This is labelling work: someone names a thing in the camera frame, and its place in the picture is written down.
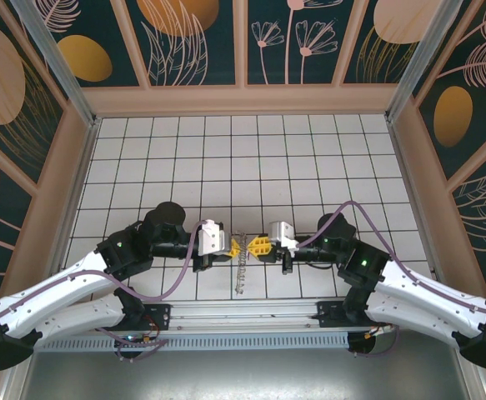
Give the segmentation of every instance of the black bracket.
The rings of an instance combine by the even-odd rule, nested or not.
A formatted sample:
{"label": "black bracket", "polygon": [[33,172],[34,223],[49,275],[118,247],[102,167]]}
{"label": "black bracket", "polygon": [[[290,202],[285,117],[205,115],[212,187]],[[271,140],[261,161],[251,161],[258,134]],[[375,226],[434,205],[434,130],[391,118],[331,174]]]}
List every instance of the black bracket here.
{"label": "black bracket", "polygon": [[318,319],[321,328],[354,328],[370,327],[368,322],[352,322],[348,319],[343,308],[343,301],[333,300],[327,302],[317,302],[317,315],[313,319]]}
{"label": "black bracket", "polygon": [[170,304],[144,304],[143,315],[138,321],[124,320],[118,325],[109,328],[110,331],[150,331],[150,317],[160,331],[167,331],[170,325]]}

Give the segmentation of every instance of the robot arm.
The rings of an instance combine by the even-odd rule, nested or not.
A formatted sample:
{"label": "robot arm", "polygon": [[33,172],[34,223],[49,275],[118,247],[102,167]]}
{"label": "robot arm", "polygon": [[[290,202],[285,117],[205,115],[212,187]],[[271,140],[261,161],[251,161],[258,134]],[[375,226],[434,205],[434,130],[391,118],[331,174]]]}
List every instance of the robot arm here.
{"label": "robot arm", "polygon": [[[330,217],[324,215],[318,229]],[[143,304],[121,288],[98,300],[71,306],[90,293],[115,288],[106,276],[122,281],[148,270],[154,257],[185,258],[191,251],[189,247],[194,272],[237,255],[221,223],[202,222],[198,235],[191,240],[193,236],[183,230],[184,218],[185,212],[177,204],[159,204],[144,221],[112,234],[70,268],[23,292],[0,298],[0,313],[11,310],[0,317],[0,370],[20,363],[32,354],[33,347],[48,340],[140,319]],[[286,222],[273,222],[269,235],[254,239],[248,250],[263,262],[281,261],[284,273],[293,271],[294,262],[334,263],[338,276],[352,285],[343,302],[350,322],[393,323],[411,328],[459,348],[469,361],[486,368],[486,313],[452,301],[466,300],[485,309],[486,299],[453,290],[415,272],[409,271],[414,280],[406,277],[389,254],[355,238],[355,228],[342,214],[316,240],[304,247],[298,245],[307,240],[295,237],[293,227]],[[83,270],[100,275],[73,275]],[[30,293],[59,279],[64,282],[12,308]],[[445,296],[430,292],[426,285]]]}

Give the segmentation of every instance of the vent grille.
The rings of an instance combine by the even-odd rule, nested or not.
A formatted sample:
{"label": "vent grille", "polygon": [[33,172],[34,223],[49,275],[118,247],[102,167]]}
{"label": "vent grille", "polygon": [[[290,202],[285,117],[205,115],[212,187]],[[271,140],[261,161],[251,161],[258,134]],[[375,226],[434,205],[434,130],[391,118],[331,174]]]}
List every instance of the vent grille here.
{"label": "vent grille", "polygon": [[[266,350],[281,348],[347,348],[346,332],[245,333],[217,335],[165,335],[168,343],[162,351]],[[136,351],[125,346],[123,351]],[[38,349],[44,353],[112,352],[110,337],[71,337],[50,342]]]}

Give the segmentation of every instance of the white grid mat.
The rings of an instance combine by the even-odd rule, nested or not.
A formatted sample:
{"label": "white grid mat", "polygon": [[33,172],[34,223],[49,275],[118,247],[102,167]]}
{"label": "white grid mat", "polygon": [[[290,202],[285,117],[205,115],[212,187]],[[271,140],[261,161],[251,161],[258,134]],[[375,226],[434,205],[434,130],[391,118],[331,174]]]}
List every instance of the white grid mat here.
{"label": "white grid mat", "polygon": [[[253,236],[268,223],[313,233],[323,213],[353,199],[373,218],[398,256],[431,276],[393,144],[382,115],[267,115],[104,119],[84,186],[66,265],[160,202],[185,208],[189,230],[199,219]],[[343,212],[359,236],[382,248],[363,217]],[[156,259],[128,284],[150,296],[166,291],[183,260]],[[237,260],[189,272],[167,298],[227,300],[346,295],[335,270],[248,260],[242,295],[234,288]]]}

